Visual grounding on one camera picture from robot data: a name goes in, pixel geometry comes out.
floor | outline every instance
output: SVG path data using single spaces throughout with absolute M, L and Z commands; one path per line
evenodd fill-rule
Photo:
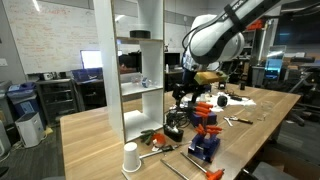
M 306 121 L 305 126 L 282 123 L 278 142 L 273 147 L 320 166 L 320 123 Z M 45 177 L 63 176 L 63 157 L 60 128 L 36 147 L 11 151 L 10 156 L 0 162 L 10 169 L 0 180 L 41 180 Z
M 305 126 L 283 121 L 277 144 L 272 146 L 297 158 L 320 166 L 320 123 L 305 121 Z
M 63 176 L 61 132 L 59 127 L 52 130 L 53 133 L 35 147 L 12 149 L 9 157 L 0 162 L 0 166 L 9 167 L 0 180 L 41 180 Z

wooden table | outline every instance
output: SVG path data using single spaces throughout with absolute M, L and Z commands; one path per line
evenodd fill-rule
M 241 96 L 248 96 L 257 103 L 256 110 L 250 115 L 243 106 L 227 106 L 223 112 L 217 113 L 218 126 L 224 130 L 218 137 L 221 144 L 215 153 L 212 164 L 202 162 L 191 156 L 204 168 L 216 171 L 225 168 L 223 179 L 234 179 L 257 153 L 272 132 L 279 126 L 293 105 L 300 98 L 299 95 L 281 93 L 270 90 L 246 87 L 240 91 L 236 85 L 227 85 L 228 91 Z M 265 121 L 258 121 L 262 117 L 259 104 L 263 101 L 275 103 L 272 113 Z M 141 100 L 126 102 L 125 111 L 136 108 Z M 174 104 L 171 93 L 165 94 L 165 110 Z M 252 120 L 253 125 L 232 122 L 230 127 L 223 116 L 237 115 Z M 190 141 L 194 136 L 192 125 L 184 129 L 183 142 Z M 69 179 L 124 179 L 121 173 L 123 163 L 123 142 L 112 131 L 108 123 L 107 107 L 86 112 L 72 114 L 61 119 L 62 146 L 64 155 L 65 175 Z M 151 146 L 138 144 L 139 153 L 146 154 Z M 167 138 L 167 144 L 175 144 Z M 166 155 L 158 154 L 144 159 L 141 168 L 135 173 L 127 173 L 132 179 L 179 179 L 170 169 L 159 160 L 163 158 L 173 167 L 190 179 L 205 179 L 204 173 L 180 155 L 180 151 L 187 152 L 188 145 L 184 145 Z

paper cup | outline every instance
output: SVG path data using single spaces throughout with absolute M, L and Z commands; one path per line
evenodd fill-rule
M 135 172 L 141 166 L 141 160 L 139 158 L 137 144 L 129 142 L 124 145 L 124 158 L 122 169 L 126 172 Z

shelf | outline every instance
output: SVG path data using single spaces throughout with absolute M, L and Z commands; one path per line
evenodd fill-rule
M 45 92 L 45 93 L 42 93 L 42 95 L 51 95 L 51 94 L 68 93 L 68 92 L 71 92 L 71 90 L 63 90 L 63 91 L 55 91 L 55 92 Z
M 122 96 L 128 96 L 132 94 L 145 93 L 150 91 L 157 91 L 163 89 L 162 86 L 150 86 L 148 88 L 142 87 L 140 84 L 135 83 L 122 83 Z
M 160 39 L 144 39 L 144 38 L 130 38 L 130 37 L 117 37 L 117 44 L 139 44 L 140 42 L 158 42 L 162 43 Z
M 52 102 L 52 103 L 46 103 L 46 106 L 63 104 L 63 103 L 68 103 L 68 102 L 72 102 L 72 101 L 73 101 L 73 99 L 65 100 L 65 101 L 57 101 L 57 102 Z
M 163 126 L 138 110 L 124 113 L 124 121 L 127 141 L 138 138 L 143 130 L 158 130 Z

monitor screen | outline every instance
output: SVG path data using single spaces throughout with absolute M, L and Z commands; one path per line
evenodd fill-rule
M 165 53 L 164 57 L 165 64 L 168 64 L 169 68 L 180 65 L 180 53 Z
M 271 46 L 267 55 L 267 62 L 265 65 L 265 77 L 271 79 L 277 79 L 281 67 L 282 60 L 284 57 L 284 53 L 286 50 L 286 46 Z
M 100 68 L 102 67 L 101 53 L 100 51 L 80 51 L 82 65 L 84 69 L 88 68 Z

